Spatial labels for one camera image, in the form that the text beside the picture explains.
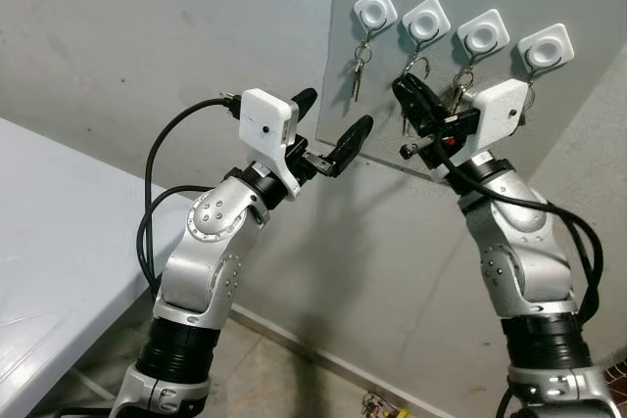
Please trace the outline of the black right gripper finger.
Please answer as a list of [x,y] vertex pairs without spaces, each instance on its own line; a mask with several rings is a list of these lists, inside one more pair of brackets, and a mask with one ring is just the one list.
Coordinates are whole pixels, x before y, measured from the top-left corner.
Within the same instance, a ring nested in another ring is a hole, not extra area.
[[396,101],[404,114],[430,114],[436,106],[436,95],[422,79],[413,74],[403,74],[393,81]]
[[425,95],[415,95],[405,100],[405,118],[410,132],[415,137],[429,136],[444,121],[445,109],[439,97],[431,99]]

